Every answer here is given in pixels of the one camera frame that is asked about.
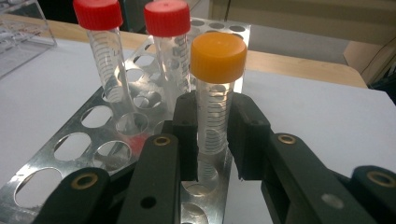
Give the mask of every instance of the centrifuge tube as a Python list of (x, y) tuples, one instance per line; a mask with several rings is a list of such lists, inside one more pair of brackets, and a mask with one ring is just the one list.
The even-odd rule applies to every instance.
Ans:
[(74, 10), (81, 27), (87, 30), (93, 57), (110, 103), (130, 103), (120, 42), (122, 16), (118, 0), (75, 0)]
[(173, 114), (177, 97), (191, 91), (186, 37), (190, 9), (184, 1), (161, 0), (146, 4), (144, 14), (148, 33), (154, 38), (167, 109)]
[(227, 123), (234, 82), (245, 69), (247, 46), (236, 35), (206, 33), (191, 44), (190, 70), (197, 78), (198, 148), (214, 155), (228, 146)]

